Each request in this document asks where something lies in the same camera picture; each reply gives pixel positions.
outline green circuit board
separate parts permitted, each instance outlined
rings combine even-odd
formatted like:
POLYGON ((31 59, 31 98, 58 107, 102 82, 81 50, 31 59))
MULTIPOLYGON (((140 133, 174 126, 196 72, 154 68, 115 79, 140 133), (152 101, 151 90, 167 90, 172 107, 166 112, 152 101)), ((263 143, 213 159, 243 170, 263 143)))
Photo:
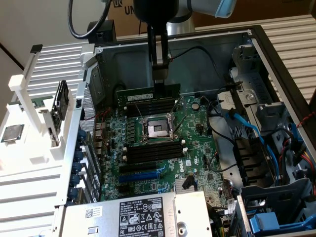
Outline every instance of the green circuit board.
MULTIPOLYGON (((114 200, 118 198, 130 197, 141 194, 155 194, 173 192, 174 184, 177 179, 185 179, 190 174, 194 174, 197 181, 198 191, 204 191, 206 200, 213 206, 226 205, 224 195, 219 195, 218 189, 223 187, 223 179, 220 173, 209 171, 204 166, 203 159, 210 160, 216 153, 215 142, 212 136, 207 135, 206 124, 206 105, 200 105, 198 111, 192 109, 192 103, 199 103, 199 98, 187 96, 183 98, 183 102, 178 106, 174 113, 174 126, 177 126, 182 118, 186 115, 183 123, 176 132, 178 139, 185 140, 184 147, 188 148, 184 157, 169 160, 157 161, 158 168, 164 168, 160 173, 159 179, 143 180, 137 182, 129 182, 130 191, 128 193, 120 193, 117 186, 119 183, 119 167, 126 165, 122 161, 122 148, 124 143, 130 143, 129 124, 134 124, 133 146, 145 146, 142 143, 142 124, 141 117, 127 118, 124 111, 117 110, 113 112, 110 118, 104 123, 110 127, 113 136, 109 140, 114 139, 115 148, 111 148, 111 155, 108 155, 104 146, 101 151, 100 163, 103 172, 103 184, 101 189, 101 201, 114 200), (203 126, 203 132, 197 131, 197 124, 203 126)), ((215 169, 219 169, 220 165, 214 159, 211 164, 215 169)))

